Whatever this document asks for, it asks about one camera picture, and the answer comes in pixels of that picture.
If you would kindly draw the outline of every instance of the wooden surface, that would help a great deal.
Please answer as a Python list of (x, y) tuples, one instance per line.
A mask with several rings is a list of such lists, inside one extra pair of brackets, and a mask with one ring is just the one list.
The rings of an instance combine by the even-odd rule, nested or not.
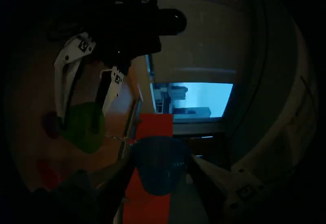
[[(44, 35), (26, 36), (16, 46), (6, 77), (4, 110), (7, 138), (12, 157), (22, 180), (30, 190), (44, 186), (36, 170), (36, 162), (43, 160), (59, 175), (78, 169), (95, 171), (117, 160), (120, 141), (105, 139), (94, 154), (86, 154), (72, 143), (47, 137), (41, 125), (41, 116), (55, 110), (53, 62), (63, 43), (49, 43)], [(87, 65), (78, 80), (72, 105), (94, 101), (99, 83), (101, 64)], [(119, 97), (106, 116), (106, 130), (122, 136), (133, 100), (135, 77), (132, 68), (126, 77)]]

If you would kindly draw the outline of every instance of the blue sky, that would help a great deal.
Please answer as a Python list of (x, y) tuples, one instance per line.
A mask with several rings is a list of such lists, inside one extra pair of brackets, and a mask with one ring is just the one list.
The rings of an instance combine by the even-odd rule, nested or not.
[(186, 100), (175, 103), (178, 108), (209, 107), (211, 118), (221, 117), (229, 100), (232, 84), (174, 83), (188, 88)]

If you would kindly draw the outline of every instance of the green object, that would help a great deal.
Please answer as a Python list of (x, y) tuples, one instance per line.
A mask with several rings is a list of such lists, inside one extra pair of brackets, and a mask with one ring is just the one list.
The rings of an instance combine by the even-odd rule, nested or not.
[(96, 152), (105, 136), (102, 109), (96, 103), (86, 102), (70, 107), (66, 118), (65, 130), (61, 128), (59, 118), (57, 120), (60, 135), (85, 153)]

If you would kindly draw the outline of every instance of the window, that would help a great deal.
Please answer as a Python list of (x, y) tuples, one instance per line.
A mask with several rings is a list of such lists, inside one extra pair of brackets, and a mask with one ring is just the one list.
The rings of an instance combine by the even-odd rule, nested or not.
[(232, 84), (154, 83), (157, 113), (172, 113), (175, 120), (220, 118)]

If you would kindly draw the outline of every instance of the orange board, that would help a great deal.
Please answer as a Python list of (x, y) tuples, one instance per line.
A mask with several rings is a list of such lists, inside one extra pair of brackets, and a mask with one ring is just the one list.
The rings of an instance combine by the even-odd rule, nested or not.
[[(136, 139), (147, 136), (173, 136), (172, 114), (140, 114), (141, 122), (136, 129)], [(170, 194), (154, 196), (147, 193), (138, 176), (138, 171), (132, 174), (126, 190), (128, 202), (123, 207), (123, 224), (167, 224), (170, 208)]]

